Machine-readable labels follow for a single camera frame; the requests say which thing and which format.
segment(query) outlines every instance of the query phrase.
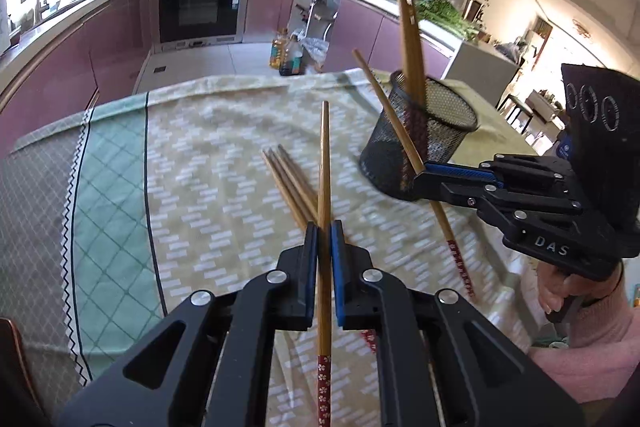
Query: black grip handle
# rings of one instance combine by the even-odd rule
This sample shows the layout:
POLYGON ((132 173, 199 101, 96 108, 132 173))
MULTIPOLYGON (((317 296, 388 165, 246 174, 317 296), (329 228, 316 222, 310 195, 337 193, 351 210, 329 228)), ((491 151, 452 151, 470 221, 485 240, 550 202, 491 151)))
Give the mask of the black grip handle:
POLYGON ((546 314, 546 320, 552 324, 568 323, 575 317, 582 302, 584 301, 583 295, 569 295, 564 299, 562 308, 560 311, 546 314))

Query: sweater cuff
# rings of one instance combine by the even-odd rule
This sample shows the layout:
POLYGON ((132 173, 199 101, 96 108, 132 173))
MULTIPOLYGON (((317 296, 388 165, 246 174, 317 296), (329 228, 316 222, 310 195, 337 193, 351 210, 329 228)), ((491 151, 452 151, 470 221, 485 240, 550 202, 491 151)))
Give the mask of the sweater cuff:
POLYGON ((624 277, 604 299, 578 311, 571 322, 571 347, 619 342, 632 319, 631 306, 626 301, 624 277))

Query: bottle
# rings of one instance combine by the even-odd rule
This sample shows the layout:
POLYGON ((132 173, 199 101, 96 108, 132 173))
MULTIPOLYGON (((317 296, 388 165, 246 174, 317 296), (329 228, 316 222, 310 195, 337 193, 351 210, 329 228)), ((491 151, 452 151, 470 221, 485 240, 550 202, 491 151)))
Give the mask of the bottle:
POLYGON ((302 69, 302 48, 298 44, 298 36, 292 35, 289 44, 282 54, 279 72, 281 76, 300 74, 302 69))
POLYGON ((280 67, 284 47, 287 45, 288 40, 287 29, 282 28, 278 30, 276 38, 271 41, 271 56, 269 57, 269 65, 271 68, 277 70, 280 67))

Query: patterned tablecloth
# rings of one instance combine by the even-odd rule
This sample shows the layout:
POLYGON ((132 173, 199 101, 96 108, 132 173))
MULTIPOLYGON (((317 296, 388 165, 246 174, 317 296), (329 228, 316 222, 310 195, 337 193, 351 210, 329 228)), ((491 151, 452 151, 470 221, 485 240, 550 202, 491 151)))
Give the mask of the patterned tablecloth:
MULTIPOLYGON (((446 81, 480 127, 454 162, 531 153, 476 92, 446 81)), ((433 292, 462 280, 426 202, 377 192, 358 170, 379 110, 360 71, 210 77, 101 105, 22 138, 0 175, 0 315, 22 332, 55 416, 192 291, 236 291, 302 243, 260 149, 281 143, 318 180, 321 100, 331 107, 334 214, 375 266, 433 292)), ((475 212, 446 206, 479 310, 522 349, 537 332, 526 258, 475 212)), ((277 332, 268 425, 315 422, 316 327, 277 332)), ((375 356, 334 325, 335 424, 379 424, 375 356)))

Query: zigzag trim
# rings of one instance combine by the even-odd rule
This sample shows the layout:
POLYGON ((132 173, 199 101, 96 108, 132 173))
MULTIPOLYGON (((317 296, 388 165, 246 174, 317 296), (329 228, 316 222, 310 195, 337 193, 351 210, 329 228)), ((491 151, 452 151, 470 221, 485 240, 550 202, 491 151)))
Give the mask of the zigzag trim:
POLYGON ((79 339, 78 323, 76 321, 76 302, 74 299, 74 274, 73 274, 73 218, 76 206, 76 190, 78 188, 78 180, 80 177, 80 166, 82 164, 82 156, 89 134, 89 122, 93 114, 93 109, 87 109, 82 115, 82 124, 78 144, 74 152, 74 161, 71 165, 68 185, 66 188, 65 208, 62 216, 62 290, 64 293, 63 311, 65 312, 66 334, 69 337, 68 348, 71 357, 74 359, 76 371, 78 372, 80 385, 86 386, 91 380, 92 375, 89 367, 82 354, 82 346, 79 339))

